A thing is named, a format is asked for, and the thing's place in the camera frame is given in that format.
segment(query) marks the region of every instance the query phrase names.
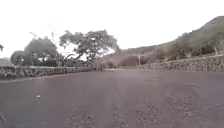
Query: vegetation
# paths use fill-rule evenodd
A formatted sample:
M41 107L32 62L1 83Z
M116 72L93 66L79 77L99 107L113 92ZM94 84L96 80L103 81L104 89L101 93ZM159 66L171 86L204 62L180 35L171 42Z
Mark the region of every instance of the vegetation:
M3 50L3 48L4 48L4 47L0 44L0 50L1 50L1 51Z
M122 50L108 58L127 62L129 55L142 55L147 63L220 54L224 50L224 17L216 17L198 30L184 33L177 39L155 46Z
M168 43L120 50L117 39L106 30L88 33L65 31L60 37L60 47L73 47L73 53L61 55L50 39L33 39L23 51L15 51L11 56L14 65L34 66L78 66L104 61L107 67L134 66L140 64L172 61L220 54L224 50L224 17L217 17L201 28L184 33ZM116 51L105 55L110 49Z
M21 66L69 66L72 67L87 64L93 64L97 58L107 53L109 49L119 51L117 40L108 35L106 30L90 31L87 34L72 34L66 31L60 37L60 46L66 48L74 47L74 54L63 56L58 53L57 47L50 39L32 39L23 51L15 51L11 55L11 62L14 65Z

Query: hillside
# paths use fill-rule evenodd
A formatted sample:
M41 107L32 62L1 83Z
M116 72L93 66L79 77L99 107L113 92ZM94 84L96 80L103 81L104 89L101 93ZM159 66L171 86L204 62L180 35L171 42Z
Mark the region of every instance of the hillside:
M153 58L153 61L156 59L166 61L216 52L219 53L223 51L223 49L224 16L219 16L207 22L201 28L189 33L184 33L173 41L154 46L124 49L119 53L110 54L105 58L117 64L127 56L141 54L148 58ZM156 58L158 53L164 57Z

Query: stone wall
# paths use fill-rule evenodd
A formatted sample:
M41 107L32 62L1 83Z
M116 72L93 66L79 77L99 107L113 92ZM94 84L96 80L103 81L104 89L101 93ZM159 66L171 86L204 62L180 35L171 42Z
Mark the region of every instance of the stone wall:
M67 74L91 71L91 68L75 67L16 67L0 66L0 80L11 80L25 77L38 77L47 75Z
M157 70L224 72L224 55L152 63L145 67Z

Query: white sky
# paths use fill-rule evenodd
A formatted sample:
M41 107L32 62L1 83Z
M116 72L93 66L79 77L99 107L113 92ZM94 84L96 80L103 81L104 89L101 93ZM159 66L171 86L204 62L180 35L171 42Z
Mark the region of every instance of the white sky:
M0 57L23 50L34 32L107 29L121 48L165 43L223 15L223 0L0 0Z

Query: road surface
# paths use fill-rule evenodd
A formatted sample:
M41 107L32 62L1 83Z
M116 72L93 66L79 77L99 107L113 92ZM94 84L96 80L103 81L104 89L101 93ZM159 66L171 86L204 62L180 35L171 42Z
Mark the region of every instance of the road surface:
M223 92L224 73L85 72L1 82L0 113L13 128L223 128Z

